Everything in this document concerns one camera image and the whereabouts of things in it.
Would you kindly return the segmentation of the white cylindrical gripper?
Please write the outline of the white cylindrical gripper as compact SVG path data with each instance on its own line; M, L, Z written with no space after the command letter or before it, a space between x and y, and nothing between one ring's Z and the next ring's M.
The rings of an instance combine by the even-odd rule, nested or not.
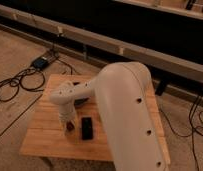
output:
M67 122L72 122L75 119L76 110L73 105L61 105L59 107L59 119L63 123L64 132L68 132Z

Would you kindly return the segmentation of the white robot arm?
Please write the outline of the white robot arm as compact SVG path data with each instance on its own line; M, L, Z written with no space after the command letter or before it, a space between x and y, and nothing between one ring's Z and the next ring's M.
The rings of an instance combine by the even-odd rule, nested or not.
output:
M118 62L87 82L63 82L52 91L50 101L58 106L62 120L71 121L75 100L96 99L117 171L169 171L146 101L150 85L145 65Z

